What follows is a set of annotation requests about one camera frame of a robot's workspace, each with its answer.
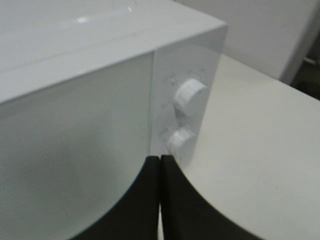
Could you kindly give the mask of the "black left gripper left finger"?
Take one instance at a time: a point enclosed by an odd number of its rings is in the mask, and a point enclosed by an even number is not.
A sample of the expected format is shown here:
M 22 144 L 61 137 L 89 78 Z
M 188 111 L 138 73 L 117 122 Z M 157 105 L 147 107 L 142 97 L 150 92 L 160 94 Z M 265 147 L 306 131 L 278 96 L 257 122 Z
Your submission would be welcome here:
M 122 198 L 74 240 L 156 240 L 159 221 L 160 158 L 146 157 Z

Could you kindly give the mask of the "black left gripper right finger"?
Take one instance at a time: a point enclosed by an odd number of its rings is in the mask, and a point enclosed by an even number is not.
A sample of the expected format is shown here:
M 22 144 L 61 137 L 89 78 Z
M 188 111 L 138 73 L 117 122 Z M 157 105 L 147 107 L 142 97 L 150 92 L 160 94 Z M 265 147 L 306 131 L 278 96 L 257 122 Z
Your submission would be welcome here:
M 172 155 L 160 158 L 160 209 L 166 240 L 257 240 L 210 205 Z

